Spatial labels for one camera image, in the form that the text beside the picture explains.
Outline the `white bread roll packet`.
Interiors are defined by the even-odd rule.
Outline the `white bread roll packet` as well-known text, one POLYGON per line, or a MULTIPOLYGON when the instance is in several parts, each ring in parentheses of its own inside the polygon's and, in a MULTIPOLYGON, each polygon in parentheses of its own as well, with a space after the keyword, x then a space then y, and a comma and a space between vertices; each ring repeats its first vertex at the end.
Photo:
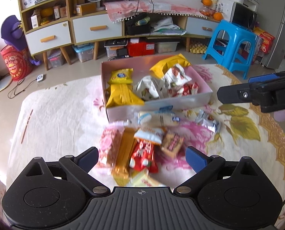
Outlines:
POLYGON ((137 117, 140 126, 148 127, 174 127, 181 121, 175 113, 162 111, 139 112, 137 117))

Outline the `wooden shelf cabinet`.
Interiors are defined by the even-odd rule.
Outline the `wooden shelf cabinet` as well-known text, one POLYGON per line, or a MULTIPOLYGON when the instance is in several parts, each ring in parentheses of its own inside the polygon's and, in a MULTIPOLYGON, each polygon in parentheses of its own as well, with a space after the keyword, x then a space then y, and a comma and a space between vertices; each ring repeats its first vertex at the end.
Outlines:
POLYGON ((48 52, 58 49, 71 65, 66 50, 66 46, 73 44, 70 25, 70 10, 73 8, 71 0, 18 0, 18 3, 30 55, 41 54, 48 70, 48 52))

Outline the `blue plastic stool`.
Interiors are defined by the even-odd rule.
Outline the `blue plastic stool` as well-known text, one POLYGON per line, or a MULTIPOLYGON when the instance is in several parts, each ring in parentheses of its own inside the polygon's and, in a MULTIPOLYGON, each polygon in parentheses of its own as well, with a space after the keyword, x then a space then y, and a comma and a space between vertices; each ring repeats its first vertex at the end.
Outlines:
POLYGON ((230 72, 242 72, 243 79, 245 80, 255 53, 255 43, 256 35, 252 31, 237 24, 222 20, 215 29, 202 59, 205 60, 208 56, 211 56, 219 65, 225 67, 230 72), (215 44, 217 36, 221 31, 228 34, 227 46, 215 44), (239 54, 239 48, 241 44, 245 42, 250 43, 250 51, 246 58, 239 54))

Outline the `red cylindrical tin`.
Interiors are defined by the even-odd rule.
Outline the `red cylindrical tin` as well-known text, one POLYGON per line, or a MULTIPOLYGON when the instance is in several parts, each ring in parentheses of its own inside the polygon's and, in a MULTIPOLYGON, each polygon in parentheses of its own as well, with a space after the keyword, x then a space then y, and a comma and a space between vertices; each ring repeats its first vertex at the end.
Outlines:
POLYGON ((19 51, 12 45, 6 45, 0 54, 14 81, 20 81, 32 72, 33 67, 27 48, 19 51))

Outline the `egg carton tray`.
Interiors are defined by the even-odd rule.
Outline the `egg carton tray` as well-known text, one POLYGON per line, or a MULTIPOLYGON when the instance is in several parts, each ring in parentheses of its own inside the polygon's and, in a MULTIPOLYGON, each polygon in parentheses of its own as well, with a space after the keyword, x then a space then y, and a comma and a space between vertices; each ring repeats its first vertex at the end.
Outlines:
POLYGON ((189 51, 192 54, 204 54, 206 53, 207 45, 202 42, 193 42, 190 44, 189 51))

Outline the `small red snack packet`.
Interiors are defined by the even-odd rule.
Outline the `small red snack packet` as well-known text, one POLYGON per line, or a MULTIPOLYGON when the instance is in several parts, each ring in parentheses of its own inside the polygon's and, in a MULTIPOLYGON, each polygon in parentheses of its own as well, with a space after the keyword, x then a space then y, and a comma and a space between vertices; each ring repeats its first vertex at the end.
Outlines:
POLYGON ((154 159, 154 144, 139 140, 131 155, 129 167, 135 171, 147 169, 150 173, 158 173, 159 169, 154 159))

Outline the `small silver snack packet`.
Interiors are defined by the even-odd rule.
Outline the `small silver snack packet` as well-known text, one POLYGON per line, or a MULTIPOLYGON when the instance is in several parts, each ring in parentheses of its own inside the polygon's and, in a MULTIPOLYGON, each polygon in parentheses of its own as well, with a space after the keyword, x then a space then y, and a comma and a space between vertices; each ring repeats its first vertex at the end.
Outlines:
POLYGON ((219 133, 221 128, 221 122, 203 110, 199 110, 194 122, 213 133, 219 133))

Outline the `white orange snack packet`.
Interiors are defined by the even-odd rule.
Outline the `white orange snack packet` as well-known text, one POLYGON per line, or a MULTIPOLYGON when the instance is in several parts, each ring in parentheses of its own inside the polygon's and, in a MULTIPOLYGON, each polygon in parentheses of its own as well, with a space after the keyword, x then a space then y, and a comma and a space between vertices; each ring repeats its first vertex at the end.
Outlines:
POLYGON ((135 132, 134 138, 137 140, 145 140, 156 145, 161 145, 164 136, 162 128, 141 127, 135 132))

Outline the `gold wafer bar packet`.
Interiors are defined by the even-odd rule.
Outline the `gold wafer bar packet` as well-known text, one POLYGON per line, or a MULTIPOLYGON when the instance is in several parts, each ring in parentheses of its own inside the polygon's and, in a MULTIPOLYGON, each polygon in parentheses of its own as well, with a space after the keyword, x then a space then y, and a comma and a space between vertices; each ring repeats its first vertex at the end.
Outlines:
POLYGON ((115 166, 112 169, 112 175, 122 179, 129 177, 129 162, 131 160, 132 152, 137 144, 134 134, 137 130, 135 128, 125 128, 118 150, 115 166))

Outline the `large yellow snack bag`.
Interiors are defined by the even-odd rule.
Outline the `large yellow snack bag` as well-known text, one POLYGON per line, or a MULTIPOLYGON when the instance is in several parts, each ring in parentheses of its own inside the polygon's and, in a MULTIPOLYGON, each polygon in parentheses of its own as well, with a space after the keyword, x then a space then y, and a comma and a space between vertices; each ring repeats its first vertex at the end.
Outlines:
POLYGON ((110 86, 110 96, 106 103, 106 108, 144 104, 145 102, 133 93, 132 85, 112 84, 110 86))

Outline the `silver refrigerator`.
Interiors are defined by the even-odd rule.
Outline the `silver refrigerator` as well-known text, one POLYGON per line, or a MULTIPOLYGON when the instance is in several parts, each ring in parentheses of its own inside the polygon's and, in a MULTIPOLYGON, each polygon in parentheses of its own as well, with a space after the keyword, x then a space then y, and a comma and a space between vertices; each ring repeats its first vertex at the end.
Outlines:
POLYGON ((285 55, 285 0, 258 0, 259 27, 275 37, 262 65, 278 69, 285 55))

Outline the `clear plastic storage bin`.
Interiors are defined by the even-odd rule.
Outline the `clear plastic storage bin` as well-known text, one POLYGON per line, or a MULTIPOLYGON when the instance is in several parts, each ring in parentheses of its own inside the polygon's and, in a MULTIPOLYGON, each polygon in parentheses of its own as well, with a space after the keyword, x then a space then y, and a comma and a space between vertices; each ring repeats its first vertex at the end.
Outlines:
POLYGON ((177 49, 178 42, 158 42, 155 44, 157 53, 171 53, 177 49))

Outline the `black bag on shelf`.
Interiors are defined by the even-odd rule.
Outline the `black bag on shelf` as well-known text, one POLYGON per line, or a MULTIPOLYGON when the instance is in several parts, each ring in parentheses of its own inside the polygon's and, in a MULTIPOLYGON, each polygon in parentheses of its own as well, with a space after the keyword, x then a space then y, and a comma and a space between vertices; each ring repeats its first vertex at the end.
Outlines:
POLYGON ((125 32, 127 35, 140 35, 151 32, 150 16, 148 13, 135 15, 125 22, 125 32))

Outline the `white chestnut snack bag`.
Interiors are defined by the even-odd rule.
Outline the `white chestnut snack bag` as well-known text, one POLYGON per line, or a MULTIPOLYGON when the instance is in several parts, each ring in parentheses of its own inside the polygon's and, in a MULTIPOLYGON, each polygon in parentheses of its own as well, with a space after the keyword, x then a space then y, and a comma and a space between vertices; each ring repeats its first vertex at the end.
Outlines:
POLYGON ((185 69, 180 64, 172 66, 162 77, 165 87, 174 89, 190 82, 192 78, 185 74, 185 69))

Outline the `red storage box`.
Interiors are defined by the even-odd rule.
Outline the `red storage box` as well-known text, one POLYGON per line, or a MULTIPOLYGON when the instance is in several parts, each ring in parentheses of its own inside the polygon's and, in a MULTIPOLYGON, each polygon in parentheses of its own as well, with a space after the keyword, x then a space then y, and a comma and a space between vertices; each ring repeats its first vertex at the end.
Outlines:
POLYGON ((155 44, 148 42, 128 43, 127 51, 130 57, 153 55, 155 44))

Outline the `blue lid storage bin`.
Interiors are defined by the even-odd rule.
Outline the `blue lid storage bin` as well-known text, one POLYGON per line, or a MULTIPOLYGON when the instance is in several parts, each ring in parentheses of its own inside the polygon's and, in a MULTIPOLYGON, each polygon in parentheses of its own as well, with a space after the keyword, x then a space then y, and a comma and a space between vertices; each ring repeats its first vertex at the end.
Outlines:
POLYGON ((93 59, 94 52, 94 43, 82 44, 82 45, 73 45, 72 46, 78 60, 83 63, 93 59))

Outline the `pink floral cloth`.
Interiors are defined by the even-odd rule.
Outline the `pink floral cloth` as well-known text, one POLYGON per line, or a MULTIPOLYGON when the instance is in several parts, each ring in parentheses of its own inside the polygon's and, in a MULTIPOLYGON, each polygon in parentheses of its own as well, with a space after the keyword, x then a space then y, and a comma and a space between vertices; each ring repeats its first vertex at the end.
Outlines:
POLYGON ((207 18, 195 8, 166 2, 121 1, 106 2, 104 6, 112 22, 124 21, 141 13, 207 18))

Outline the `white power adapter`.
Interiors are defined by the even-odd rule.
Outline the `white power adapter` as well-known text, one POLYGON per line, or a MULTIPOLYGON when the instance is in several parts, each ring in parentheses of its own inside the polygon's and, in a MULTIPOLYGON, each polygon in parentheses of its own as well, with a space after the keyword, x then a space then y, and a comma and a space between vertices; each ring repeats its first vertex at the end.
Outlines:
POLYGON ((37 76, 36 82, 41 82, 44 80, 44 74, 40 74, 37 76))

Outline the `pink cracker packet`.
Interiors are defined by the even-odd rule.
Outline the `pink cracker packet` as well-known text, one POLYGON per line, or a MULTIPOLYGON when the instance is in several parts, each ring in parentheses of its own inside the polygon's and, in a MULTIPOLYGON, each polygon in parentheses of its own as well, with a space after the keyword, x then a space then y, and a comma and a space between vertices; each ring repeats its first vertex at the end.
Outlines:
POLYGON ((116 125, 109 125, 104 128, 98 148, 98 166, 100 168, 115 166, 124 129, 123 126, 116 125))

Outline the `wooden tv cabinet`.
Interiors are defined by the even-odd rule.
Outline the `wooden tv cabinet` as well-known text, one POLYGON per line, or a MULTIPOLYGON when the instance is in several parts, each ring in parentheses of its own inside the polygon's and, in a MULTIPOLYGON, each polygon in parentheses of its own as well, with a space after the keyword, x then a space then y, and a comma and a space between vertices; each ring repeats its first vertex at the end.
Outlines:
POLYGON ((95 51, 105 40, 130 37, 211 37, 218 21, 197 9, 178 4, 151 1, 107 2, 103 11, 86 14, 76 7, 71 17, 73 43, 93 43, 95 51))

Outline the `orange fruit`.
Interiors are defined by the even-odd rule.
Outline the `orange fruit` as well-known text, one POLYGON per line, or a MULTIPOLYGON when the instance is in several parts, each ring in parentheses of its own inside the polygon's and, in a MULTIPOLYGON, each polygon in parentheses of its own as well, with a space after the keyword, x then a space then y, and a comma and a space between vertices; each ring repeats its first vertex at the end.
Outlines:
POLYGON ((212 0, 201 0, 201 3, 204 5, 204 6, 207 6, 207 7, 210 7, 212 6, 212 0))

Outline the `floral bed sheet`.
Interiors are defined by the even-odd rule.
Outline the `floral bed sheet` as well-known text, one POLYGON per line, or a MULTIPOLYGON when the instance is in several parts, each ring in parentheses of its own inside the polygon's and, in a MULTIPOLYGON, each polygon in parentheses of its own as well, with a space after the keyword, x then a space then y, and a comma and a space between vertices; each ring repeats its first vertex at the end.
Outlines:
POLYGON ((202 110, 221 122, 213 133, 194 122, 199 108, 181 111, 176 133, 185 145, 176 159, 158 147, 159 171, 117 179, 98 163, 88 172, 109 195, 90 195, 67 181, 59 159, 99 148, 108 124, 102 78, 71 81, 30 94, 22 103, 9 157, 2 208, 13 229, 276 229, 285 221, 285 133, 251 104, 221 104, 216 92, 238 82, 217 65, 196 65, 212 89, 202 110), (174 194, 196 172, 185 158, 192 146, 226 164, 198 194, 174 194))

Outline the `pink cardboard box tray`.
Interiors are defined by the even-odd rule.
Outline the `pink cardboard box tray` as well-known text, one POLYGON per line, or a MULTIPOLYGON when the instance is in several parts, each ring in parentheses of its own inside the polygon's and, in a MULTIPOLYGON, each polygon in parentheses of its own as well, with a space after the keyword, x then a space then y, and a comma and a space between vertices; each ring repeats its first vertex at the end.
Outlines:
POLYGON ((208 104, 212 89, 196 69, 182 54, 102 62, 109 122, 134 120, 142 111, 177 111, 208 104))

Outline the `white grey snack packet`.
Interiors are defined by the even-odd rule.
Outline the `white grey snack packet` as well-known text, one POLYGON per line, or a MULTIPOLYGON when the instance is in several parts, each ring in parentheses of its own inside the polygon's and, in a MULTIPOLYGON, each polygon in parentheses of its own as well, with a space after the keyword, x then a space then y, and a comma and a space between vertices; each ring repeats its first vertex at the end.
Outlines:
POLYGON ((134 88, 135 94, 143 101, 165 99, 168 97, 164 81, 153 76, 143 77, 134 88))

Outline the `yellow blue-logo snack bag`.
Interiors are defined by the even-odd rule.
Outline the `yellow blue-logo snack bag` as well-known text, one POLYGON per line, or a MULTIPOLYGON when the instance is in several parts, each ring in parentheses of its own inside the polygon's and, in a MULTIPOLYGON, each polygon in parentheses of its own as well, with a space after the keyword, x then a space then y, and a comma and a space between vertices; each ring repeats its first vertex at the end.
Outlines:
POLYGON ((112 84, 132 84, 132 73, 133 69, 120 69, 111 72, 111 77, 108 81, 109 85, 112 84))

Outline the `black microwave oven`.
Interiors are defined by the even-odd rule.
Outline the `black microwave oven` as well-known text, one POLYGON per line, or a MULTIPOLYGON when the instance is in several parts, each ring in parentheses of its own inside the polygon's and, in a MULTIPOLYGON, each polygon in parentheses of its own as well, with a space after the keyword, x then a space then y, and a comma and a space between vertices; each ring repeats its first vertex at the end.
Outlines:
POLYGON ((253 30, 257 19, 257 13, 241 3, 234 2, 230 22, 253 30))

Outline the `purple plush toy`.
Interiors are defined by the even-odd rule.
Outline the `purple plush toy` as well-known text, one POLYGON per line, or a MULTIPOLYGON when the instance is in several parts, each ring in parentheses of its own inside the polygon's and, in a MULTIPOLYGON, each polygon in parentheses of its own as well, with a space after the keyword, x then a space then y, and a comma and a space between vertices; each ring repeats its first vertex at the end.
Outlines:
POLYGON ((15 15, 8 16, 2 23, 1 38, 18 51, 28 49, 22 22, 15 15))

